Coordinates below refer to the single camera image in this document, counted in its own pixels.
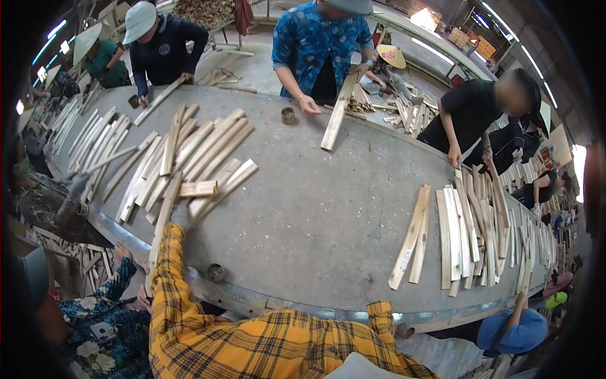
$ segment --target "blue patterned shirt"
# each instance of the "blue patterned shirt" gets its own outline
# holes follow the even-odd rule
[[[309,95],[330,55],[338,93],[356,43],[362,49],[374,48],[366,19],[363,16],[326,19],[314,0],[287,10],[280,17],[273,30],[273,69],[289,67],[303,93]],[[280,96],[292,98],[284,87]]]
[[[153,378],[148,361],[150,314],[121,309],[120,300],[137,268],[123,258],[113,278],[92,296],[59,303],[73,328],[61,356],[76,378]]]

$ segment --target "yellow plaid shirt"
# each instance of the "yellow plaid shirt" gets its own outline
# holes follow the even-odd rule
[[[396,351],[389,303],[367,306],[368,326],[296,310],[237,323],[204,314],[184,281],[183,240],[181,226],[166,226],[152,275],[150,362],[156,378],[322,378],[352,352],[406,377],[438,377]]]

